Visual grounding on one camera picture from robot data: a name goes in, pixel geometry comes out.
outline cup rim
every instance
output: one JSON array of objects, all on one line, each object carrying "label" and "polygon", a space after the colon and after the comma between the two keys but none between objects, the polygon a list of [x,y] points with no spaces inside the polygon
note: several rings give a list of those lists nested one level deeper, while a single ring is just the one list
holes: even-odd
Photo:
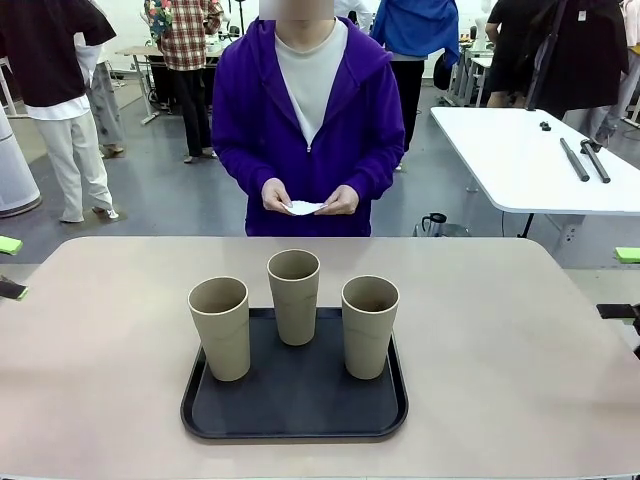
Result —
[{"label": "cup rim", "polygon": [[[230,308],[229,310],[225,310],[224,312],[202,312],[200,310],[198,310],[197,308],[195,308],[192,304],[191,304],[191,295],[193,294],[194,290],[196,288],[198,288],[199,286],[210,282],[212,280],[233,280],[236,281],[238,283],[240,283],[243,287],[244,287],[244,297],[242,298],[242,300],[233,308]],[[242,280],[237,279],[235,277],[227,277],[227,276],[222,276],[222,277],[211,277],[208,278],[206,280],[201,281],[200,283],[198,283],[195,287],[193,287],[190,291],[189,291],[189,295],[187,295],[187,303],[189,304],[189,308],[191,310],[193,310],[194,312],[198,313],[199,315],[209,315],[209,316],[220,316],[220,315],[227,315],[235,310],[238,310],[242,305],[244,305],[244,303],[247,301],[247,299],[249,298],[249,287],[247,287],[247,284],[244,283]]]},{"label": "cup rim", "polygon": [[[391,305],[389,308],[387,308],[386,310],[381,310],[381,311],[379,311],[379,312],[369,312],[369,311],[367,311],[367,310],[362,310],[362,309],[360,309],[360,308],[354,307],[354,306],[351,304],[351,302],[350,302],[350,301],[348,301],[346,298],[344,298],[344,289],[345,289],[345,288],[347,287],[347,285],[349,285],[352,281],[354,281],[354,280],[358,280],[358,279],[360,279],[360,278],[375,278],[375,279],[377,279],[377,280],[382,280],[382,281],[384,281],[384,282],[387,282],[389,285],[391,285],[391,286],[395,289],[395,291],[396,291],[396,293],[397,293],[395,303],[394,303],[393,305]],[[380,276],[378,276],[378,275],[359,275],[359,276],[357,276],[357,277],[353,277],[353,278],[351,278],[350,280],[348,280],[348,281],[347,281],[347,283],[345,283],[345,284],[342,286],[342,292],[341,292],[340,296],[342,297],[342,301],[343,301],[343,302],[345,302],[347,305],[349,305],[349,308],[352,308],[353,310],[355,310],[355,311],[356,311],[356,312],[358,312],[358,313],[364,313],[364,314],[367,314],[367,315],[382,315],[383,313],[388,313],[388,312],[390,312],[391,310],[393,310],[394,308],[396,308],[396,307],[398,306],[398,304],[400,303],[400,290],[398,290],[398,287],[396,286],[396,284],[395,284],[395,283],[393,283],[391,280],[387,280],[386,278],[384,278],[384,277],[380,277]]]},{"label": "cup rim", "polygon": [[[290,279],[290,278],[282,278],[279,275],[276,275],[275,273],[273,273],[271,271],[271,260],[273,260],[275,257],[277,257],[278,255],[281,255],[283,253],[290,253],[290,252],[302,252],[302,253],[308,253],[309,255],[311,255],[313,258],[316,259],[316,261],[318,262],[318,266],[316,267],[316,269],[313,271],[313,273],[307,275],[306,277],[302,277],[302,278],[295,278],[295,279]],[[311,277],[313,277],[314,275],[316,275],[318,272],[320,271],[320,259],[318,258],[318,256],[313,253],[310,252],[309,250],[303,250],[302,248],[289,248],[287,250],[281,250],[277,253],[274,253],[273,255],[271,255],[271,257],[269,258],[269,260],[267,261],[267,273],[272,276],[273,278],[281,281],[281,282],[301,282],[303,280],[307,280]]]}]

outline gray pants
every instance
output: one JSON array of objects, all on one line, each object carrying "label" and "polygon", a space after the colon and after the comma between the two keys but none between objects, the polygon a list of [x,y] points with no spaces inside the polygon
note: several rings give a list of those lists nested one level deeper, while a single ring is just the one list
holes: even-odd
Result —
[{"label": "gray pants", "polygon": [[584,136],[602,141],[615,133],[620,119],[626,118],[627,108],[640,80],[640,55],[632,50],[628,51],[628,55],[629,74],[622,74],[618,104],[589,110],[579,128]]},{"label": "gray pants", "polygon": [[120,109],[106,63],[100,63],[96,67],[87,97],[98,129],[100,145],[121,145],[124,138]]},{"label": "gray pants", "polygon": [[100,157],[96,124],[91,112],[69,120],[34,120],[44,138],[47,153],[53,165],[58,183],[64,193],[64,213],[60,220],[81,222],[82,181],[74,154],[82,166],[82,173],[89,184],[93,206],[111,209],[112,200],[107,187],[107,171]]}]

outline black pants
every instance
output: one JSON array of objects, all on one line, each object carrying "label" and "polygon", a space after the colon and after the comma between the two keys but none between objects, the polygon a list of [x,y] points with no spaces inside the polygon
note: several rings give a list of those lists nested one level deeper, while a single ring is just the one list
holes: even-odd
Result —
[{"label": "black pants", "polygon": [[172,70],[173,84],[187,132],[189,155],[199,157],[202,149],[211,146],[209,116],[204,102],[203,70],[180,72]]},{"label": "black pants", "polygon": [[424,61],[391,62],[391,68],[396,76],[398,90],[400,91],[402,120],[404,121],[405,129],[404,151],[408,152],[411,139],[413,138],[413,131],[416,128],[418,102],[420,101],[420,89],[422,88],[422,74],[424,73]]}]

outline neck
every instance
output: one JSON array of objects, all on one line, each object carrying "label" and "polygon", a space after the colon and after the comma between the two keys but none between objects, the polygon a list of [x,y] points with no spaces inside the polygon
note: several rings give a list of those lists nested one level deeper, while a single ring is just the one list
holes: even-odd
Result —
[{"label": "neck", "polygon": [[296,20],[276,22],[276,34],[288,47],[304,52],[324,42],[331,32],[336,20]]}]

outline hand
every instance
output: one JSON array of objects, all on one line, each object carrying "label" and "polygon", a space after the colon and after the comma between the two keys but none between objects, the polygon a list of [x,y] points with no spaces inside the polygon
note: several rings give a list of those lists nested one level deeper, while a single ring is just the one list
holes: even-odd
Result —
[{"label": "hand", "polygon": [[326,207],[316,215],[353,215],[360,203],[360,197],[349,185],[340,185],[325,202]]},{"label": "hand", "polygon": [[284,188],[284,184],[277,178],[270,178],[264,182],[262,186],[262,205],[265,210],[291,215],[284,208],[285,205],[287,207],[291,206],[291,199],[287,194],[287,189]]}]

